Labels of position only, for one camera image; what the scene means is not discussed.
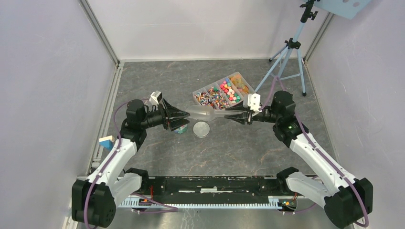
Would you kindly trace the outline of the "clear round jar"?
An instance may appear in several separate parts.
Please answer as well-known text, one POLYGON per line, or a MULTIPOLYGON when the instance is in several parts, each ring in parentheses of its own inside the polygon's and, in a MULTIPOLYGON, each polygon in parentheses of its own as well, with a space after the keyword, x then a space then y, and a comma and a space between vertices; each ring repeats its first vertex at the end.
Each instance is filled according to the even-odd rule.
POLYGON ((185 125, 180 126, 177 129, 175 129, 174 132, 177 134, 182 134, 182 133, 185 133, 187 131, 187 129, 188 129, 188 125, 185 124, 185 125))

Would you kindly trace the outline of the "clear plastic scoop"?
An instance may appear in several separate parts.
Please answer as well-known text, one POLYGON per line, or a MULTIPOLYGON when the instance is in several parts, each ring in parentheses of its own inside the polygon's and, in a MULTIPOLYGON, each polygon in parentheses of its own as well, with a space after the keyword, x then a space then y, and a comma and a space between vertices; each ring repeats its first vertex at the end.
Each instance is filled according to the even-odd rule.
POLYGON ((218 110, 211 106, 204 105, 192 105, 188 107, 185 112, 190 114, 189 118, 205 122, 212 121, 216 118, 222 118, 227 115, 238 115, 242 113, 242 111, 218 110))

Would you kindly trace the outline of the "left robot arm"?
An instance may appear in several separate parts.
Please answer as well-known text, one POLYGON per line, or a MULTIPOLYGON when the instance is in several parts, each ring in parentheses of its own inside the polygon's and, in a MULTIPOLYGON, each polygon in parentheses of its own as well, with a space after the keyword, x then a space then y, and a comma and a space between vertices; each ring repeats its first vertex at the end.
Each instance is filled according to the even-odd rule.
POLYGON ((87 178, 76 180, 72 186, 72 219, 84 223, 88 229, 107 228, 118 206, 127 197, 150 190, 146 170, 124 170, 143 145, 147 129, 161 125, 174 131, 189 123, 190 114, 165 99, 152 107, 140 99, 123 103, 123 106, 126 107, 126 118, 121 126, 116 126, 117 140, 109 154, 87 178))

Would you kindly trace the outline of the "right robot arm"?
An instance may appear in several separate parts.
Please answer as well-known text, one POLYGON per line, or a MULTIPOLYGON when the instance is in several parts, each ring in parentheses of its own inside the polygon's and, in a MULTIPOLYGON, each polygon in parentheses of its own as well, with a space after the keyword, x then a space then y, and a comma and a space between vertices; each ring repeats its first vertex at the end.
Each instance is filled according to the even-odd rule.
POLYGON ((276 189, 282 195, 302 194, 322 207, 338 228, 350 224, 369 226, 373 210, 373 185, 358 179, 339 165, 316 141, 295 111, 293 95, 277 91, 271 105, 261 107, 258 94, 248 94, 242 103, 226 108, 225 116, 241 124, 273 123, 276 138, 301 157, 320 178, 316 181, 298 169, 289 167, 277 174, 276 189))

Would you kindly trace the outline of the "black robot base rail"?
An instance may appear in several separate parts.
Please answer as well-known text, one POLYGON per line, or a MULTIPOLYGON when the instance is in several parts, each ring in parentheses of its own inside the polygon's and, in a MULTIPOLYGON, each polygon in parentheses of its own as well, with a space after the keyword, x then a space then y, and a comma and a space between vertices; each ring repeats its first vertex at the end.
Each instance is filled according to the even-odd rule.
POLYGON ((268 197, 297 196, 275 176, 155 176, 137 193, 164 204, 265 204, 268 197))

